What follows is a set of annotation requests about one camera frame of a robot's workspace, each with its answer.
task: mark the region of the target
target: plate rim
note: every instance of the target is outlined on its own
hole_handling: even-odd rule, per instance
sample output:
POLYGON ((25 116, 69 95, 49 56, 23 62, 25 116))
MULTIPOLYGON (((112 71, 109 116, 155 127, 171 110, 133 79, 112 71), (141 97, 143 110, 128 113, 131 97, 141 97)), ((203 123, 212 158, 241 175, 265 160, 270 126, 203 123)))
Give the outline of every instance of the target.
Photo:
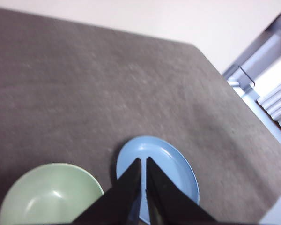
MULTIPOLYGON (((197 187, 197 191, 198 191, 198 194, 197 194, 198 199, 197 199, 196 203, 199 205, 199 203, 200 203, 200 189, 199 189, 199 184, 198 184, 198 181, 197 181, 196 174, 194 173, 194 171, 193 171, 193 169, 192 169, 190 163, 187 161, 187 159, 184 157, 184 155, 183 155, 175 146, 173 146, 173 145, 170 144, 169 142, 165 141, 164 139, 161 139, 161 138, 156 137, 156 136, 150 136, 150 135, 141 135, 141 136, 136 136, 136 137, 134 137, 134 138, 131 138, 131 139, 130 139, 129 141, 127 141, 127 142, 123 145, 123 147, 121 148, 121 150, 120 150, 120 152, 119 152, 119 154, 118 154, 117 164, 116 164, 116 165, 118 165, 118 159, 119 159, 119 157, 120 157, 120 155, 121 155, 121 153, 122 153, 123 148, 126 147, 126 145, 128 145, 128 143, 135 141, 135 139, 142 139, 142 138, 151 138, 151 139, 155 139, 155 140, 157 140, 157 141, 163 142, 163 143, 169 145, 170 147, 172 147, 172 148, 182 157, 182 159, 186 162, 187 166, 190 168, 190 170, 191 170, 191 172, 192 172, 192 174, 193 174, 193 177, 194 177, 194 179, 195 179, 195 183, 196 183, 196 187, 197 187)), ((116 175, 117 175, 117 179, 118 179, 118 167, 117 167, 117 166, 116 166, 116 175)), ((150 224, 149 221, 147 221, 147 220, 144 219, 143 217, 139 216, 139 218, 140 218, 142 221, 144 221, 145 223, 150 224)))

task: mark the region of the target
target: plate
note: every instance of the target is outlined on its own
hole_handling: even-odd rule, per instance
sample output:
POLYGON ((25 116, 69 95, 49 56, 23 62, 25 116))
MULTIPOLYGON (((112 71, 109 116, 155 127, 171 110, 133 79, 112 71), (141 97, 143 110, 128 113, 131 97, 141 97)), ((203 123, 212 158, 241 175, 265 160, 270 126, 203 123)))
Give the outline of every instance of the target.
POLYGON ((117 178, 136 159, 141 159, 140 219, 150 224, 146 197, 146 159, 152 157, 172 182, 199 204, 199 186, 195 174, 184 156, 171 144, 153 136, 139 136, 128 141, 117 159, 117 178))

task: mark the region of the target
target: wall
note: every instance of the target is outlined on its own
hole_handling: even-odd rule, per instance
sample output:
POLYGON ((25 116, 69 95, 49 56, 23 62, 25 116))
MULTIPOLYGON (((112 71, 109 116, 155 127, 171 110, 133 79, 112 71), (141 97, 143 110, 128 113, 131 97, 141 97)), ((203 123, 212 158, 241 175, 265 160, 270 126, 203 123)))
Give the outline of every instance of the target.
POLYGON ((194 44, 223 73, 281 0, 0 0, 0 7, 194 44))

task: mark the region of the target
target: table surface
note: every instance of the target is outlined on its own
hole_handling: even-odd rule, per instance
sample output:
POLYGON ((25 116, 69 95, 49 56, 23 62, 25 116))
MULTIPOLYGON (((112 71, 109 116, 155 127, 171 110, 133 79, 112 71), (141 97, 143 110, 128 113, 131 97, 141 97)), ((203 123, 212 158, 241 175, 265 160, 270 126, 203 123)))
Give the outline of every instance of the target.
POLYGON ((218 220, 258 222, 281 194, 280 144, 194 46, 0 9, 0 204, 52 162, 106 191, 138 135, 183 153, 218 220))

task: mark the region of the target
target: green bowl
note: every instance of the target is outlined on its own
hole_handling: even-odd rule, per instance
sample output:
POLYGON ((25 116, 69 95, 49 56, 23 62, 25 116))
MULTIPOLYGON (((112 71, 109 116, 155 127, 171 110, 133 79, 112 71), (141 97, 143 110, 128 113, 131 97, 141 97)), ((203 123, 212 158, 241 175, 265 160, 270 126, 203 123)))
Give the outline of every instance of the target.
POLYGON ((96 179, 65 163, 46 164, 20 177, 0 209, 0 225, 70 223, 103 195, 96 179))

